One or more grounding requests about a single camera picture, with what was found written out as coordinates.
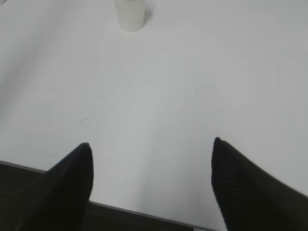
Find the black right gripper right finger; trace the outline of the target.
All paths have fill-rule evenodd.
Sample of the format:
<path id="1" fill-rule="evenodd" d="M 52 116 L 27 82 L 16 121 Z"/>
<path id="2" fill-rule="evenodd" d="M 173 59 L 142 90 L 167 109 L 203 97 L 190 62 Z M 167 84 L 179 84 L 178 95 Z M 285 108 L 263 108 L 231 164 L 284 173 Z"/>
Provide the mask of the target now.
<path id="1" fill-rule="evenodd" d="M 211 184 L 229 231 L 306 231 L 308 198 L 215 138 Z"/>

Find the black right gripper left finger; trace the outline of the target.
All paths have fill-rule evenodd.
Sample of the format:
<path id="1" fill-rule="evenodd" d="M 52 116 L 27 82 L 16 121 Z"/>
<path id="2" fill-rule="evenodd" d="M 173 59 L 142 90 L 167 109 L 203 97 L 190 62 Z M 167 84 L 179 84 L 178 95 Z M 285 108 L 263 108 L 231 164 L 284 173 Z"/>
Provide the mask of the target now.
<path id="1" fill-rule="evenodd" d="M 2 231 L 78 231 L 93 187 L 93 156 L 82 143 L 0 202 Z"/>

